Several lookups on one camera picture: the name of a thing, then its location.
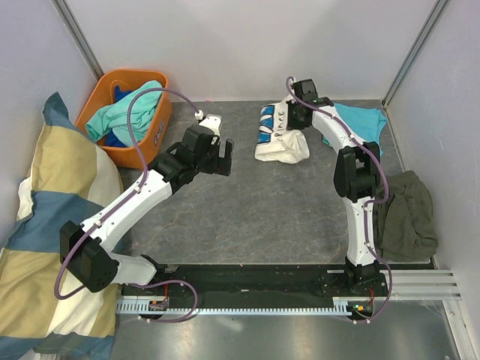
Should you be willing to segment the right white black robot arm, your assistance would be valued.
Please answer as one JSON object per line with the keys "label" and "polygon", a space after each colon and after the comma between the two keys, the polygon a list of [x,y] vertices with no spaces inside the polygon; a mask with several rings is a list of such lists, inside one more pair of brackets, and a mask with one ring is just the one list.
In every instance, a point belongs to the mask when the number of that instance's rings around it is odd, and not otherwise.
{"label": "right white black robot arm", "polygon": [[287,101],[288,128],[318,130],[337,154],[333,182],[345,205],[349,239],[343,285],[348,293],[361,295],[372,281],[380,280],[373,216],[377,188],[386,185],[380,147],[357,135],[334,103],[317,94],[312,79],[296,81],[289,76],[286,88],[292,97]]}

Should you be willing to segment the white t shirt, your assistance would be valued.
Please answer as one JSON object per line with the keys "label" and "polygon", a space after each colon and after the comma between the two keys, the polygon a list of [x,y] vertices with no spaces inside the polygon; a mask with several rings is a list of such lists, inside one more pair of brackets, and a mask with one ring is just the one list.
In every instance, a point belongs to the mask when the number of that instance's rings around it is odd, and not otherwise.
{"label": "white t shirt", "polygon": [[289,130],[288,95],[282,101],[270,103],[260,110],[259,132],[254,157],[258,161],[278,161],[297,164],[310,157],[305,135],[300,130]]}

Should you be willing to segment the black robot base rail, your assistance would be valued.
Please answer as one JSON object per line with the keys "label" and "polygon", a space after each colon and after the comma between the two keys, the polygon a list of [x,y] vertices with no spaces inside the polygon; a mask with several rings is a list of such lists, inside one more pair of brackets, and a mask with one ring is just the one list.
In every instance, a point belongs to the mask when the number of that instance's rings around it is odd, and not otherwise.
{"label": "black robot base rail", "polygon": [[123,296],[166,296],[174,305],[282,307],[327,306],[333,298],[380,298],[391,287],[380,270],[380,280],[350,286],[345,265],[163,265],[154,282],[167,286],[139,289],[123,286]]}

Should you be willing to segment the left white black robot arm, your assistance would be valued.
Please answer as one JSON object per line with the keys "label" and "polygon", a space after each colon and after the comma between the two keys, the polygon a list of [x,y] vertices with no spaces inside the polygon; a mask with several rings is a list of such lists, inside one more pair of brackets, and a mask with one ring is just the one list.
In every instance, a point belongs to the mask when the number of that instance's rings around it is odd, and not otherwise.
{"label": "left white black robot arm", "polygon": [[191,125],[181,142],[159,154],[121,196],[80,224],[66,222],[60,230],[60,260],[93,293],[110,284],[138,284],[149,295],[164,288],[164,276],[147,256],[114,251],[123,235],[156,205],[167,200],[199,173],[228,176],[233,141],[220,155],[221,118],[209,115]]}

